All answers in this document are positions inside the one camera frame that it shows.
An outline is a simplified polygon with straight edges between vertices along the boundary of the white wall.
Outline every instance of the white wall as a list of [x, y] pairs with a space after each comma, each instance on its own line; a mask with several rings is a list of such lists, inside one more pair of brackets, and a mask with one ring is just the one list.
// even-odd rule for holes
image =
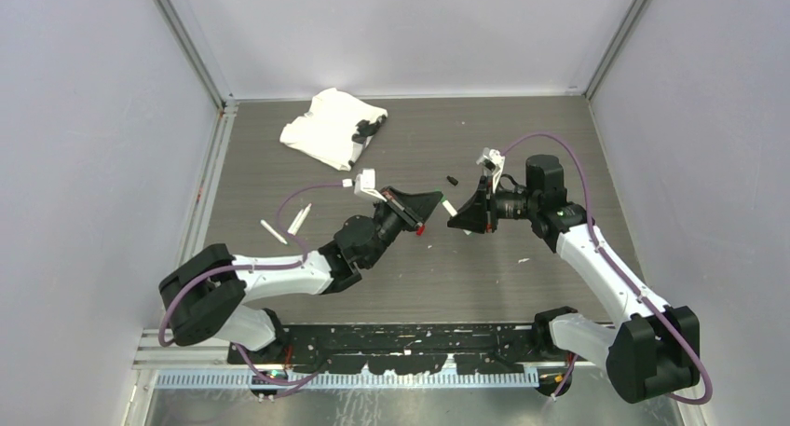
[[0, 424], [119, 424], [216, 110], [152, 0], [0, 0], [0, 76]]
[[790, 6], [653, 0], [593, 110], [643, 271], [701, 320], [710, 424], [786, 424]]
[[581, 94], [632, 0], [174, 0], [236, 98]]

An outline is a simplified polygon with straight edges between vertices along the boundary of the white marker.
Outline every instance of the white marker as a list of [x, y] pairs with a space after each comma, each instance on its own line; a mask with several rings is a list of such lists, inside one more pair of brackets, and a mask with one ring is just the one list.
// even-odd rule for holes
[[296, 216], [293, 217], [293, 221], [291, 222], [291, 225], [288, 226], [287, 232], [290, 233], [291, 235], [296, 235], [296, 229], [297, 229], [296, 225], [299, 223], [299, 218], [302, 217], [302, 213], [304, 211], [305, 209], [300, 210], [299, 213], [297, 213]]
[[296, 226], [293, 228], [293, 234], [292, 235], [296, 235], [296, 233], [299, 231], [299, 229], [302, 228], [302, 225], [305, 223], [305, 220], [307, 219], [307, 215], [310, 214], [310, 208], [312, 206], [313, 206], [312, 202], [309, 203], [305, 207], [305, 209], [302, 211], [302, 214], [300, 214], [297, 217], [297, 219], [296, 219]]
[[[450, 213], [450, 217], [453, 217], [458, 214], [456, 208], [453, 207], [453, 204], [451, 204], [450, 201], [447, 200], [447, 198], [442, 198], [442, 206], [448, 213]], [[464, 230], [464, 233], [466, 233], [467, 235], [471, 235], [471, 232], [469, 232], [468, 230]]]
[[269, 233], [271, 233], [271, 234], [272, 234], [272, 236], [273, 236], [274, 238], [276, 238], [276, 239], [277, 239], [279, 242], [281, 242], [281, 243], [283, 243], [283, 244], [285, 244], [285, 245], [288, 245], [288, 242], [287, 242], [287, 241], [286, 241], [284, 238], [282, 238], [282, 235], [280, 235], [280, 234], [277, 232], [277, 230], [275, 230], [274, 228], [272, 228], [272, 226], [270, 226], [268, 222], [266, 222], [265, 220], [263, 220], [263, 219], [262, 219], [262, 220], [261, 220], [261, 226], [263, 226], [263, 227], [264, 227], [266, 230], [268, 230], [268, 231], [269, 231]]

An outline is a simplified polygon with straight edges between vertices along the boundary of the robotic arm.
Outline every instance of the robotic arm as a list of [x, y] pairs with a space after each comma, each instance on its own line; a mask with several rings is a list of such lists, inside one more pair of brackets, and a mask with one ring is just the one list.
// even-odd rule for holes
[[[504, 157], [486, 148], [477, 163], [483, 166], [474, 195], [452, 217], [449, 227], [493, 233], [499, 219], [528, 219], [532, 231], [552, 252], [581, 276], [601, 301], [613, 328], [594, 323], [575, 309], [563, 307], [539, 313], [534, 340], [543, 350], [567, 350], [605, 370], [620, 397], [629, 403], [696, 385], [700, 372], [674, 337], [642, 303], [648, 297], [699, 355], [700, 323], [688, 307], [672, 308], [651, 292], [620, 258], [606, 248], [625, 278], [641, 289], [637, 295], [599, 253], [606, 245], [601, 231], [596, 247], [587, 225], [587, 212], [567, 200], [563, 167], [555, 156], [526, 161], [526, 185], [503, 174]], [[508, 178], [513, 189], [500, 179]]]
[[165, 308], [206, 271], [226, 266], [252, 269], [222, 272], [189, 290], [170, 316], [175, 343], [188, 346], [217, 337], [277, 356], [286, 336], [277, 315], [247, 304], [276, 295], [346, 290], [361, 280], [360, 269], [372, 268], [402, 231], [420, 231], [443, 196], [439, 191], [410, 195], [391, 186], [378, 191], [373, 170], [357, 176], [354, 193], [374, 202], [373, 217], [348, 218], [333, 240], [309, 252], [301, 266], [289, 266], [299, 263], [301, 255], [254, 258], [213, 244], [172, 272], [159, 284]]

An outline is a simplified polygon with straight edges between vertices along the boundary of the white cloth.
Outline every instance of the white cloth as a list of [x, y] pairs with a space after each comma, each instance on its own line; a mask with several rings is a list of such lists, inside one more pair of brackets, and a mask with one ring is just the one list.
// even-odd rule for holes
[[309, 112], [285, 125], [279, 140], [347, 172], [373, 139], [371, 135], [360, 140], [358, 124], [363, 120], [371, 125], [383, 123], [386, 117], [385, 109], [363, 103], [335, 88], [327, 89], [313, 97]]

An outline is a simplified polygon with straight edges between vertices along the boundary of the wood grain surface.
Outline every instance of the wood grain surface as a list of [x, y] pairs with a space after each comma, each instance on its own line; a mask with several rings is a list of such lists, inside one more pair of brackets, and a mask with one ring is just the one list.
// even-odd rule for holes
[[[233, 254], [298, 254], [259, 224], [270, 223], [284, 197], [315, 183], [375, 168], [376, 183], [407, 193], [440, 189], [460, 207], [480, 176], [475, 159], [485, 146], [502, 149], [531, 131], [567, 139], [587, 173], [592, 210], [609, 243], [639, 273], [587, 102], [581, 97], [372, 100], [389, 120], [352, 172], [338, 172], [279, 143], [282, 127], [309, 102], [243, 103], [238, 111], [214, 202], [206, 244], [225, 242]], [[555, 154], [565, 167], [569, 198], [583, 202], [578, 174], [550, 140], [528, 140], [508, 154], [506, 172], [524, 180], [524, 161]], [[457, 187], [445, 177], [460, 181]], [[313, 203], [300, 237], [317, 248], [354, 214], [372, 215], [371, 203], [349, 190], [319, 189], [286, 208], [288, 226]], [[403, 232], [362, 281], [335, 295], [287, 295], [266, 300], [286, 323], [523, 322], [545, 309], [569, 305], [591, 319], [606, 312], [575, 271], [549, 251], [527, 221], [503, 221], [493, 235], [448, 228], [440, 206], [417, 237]]]

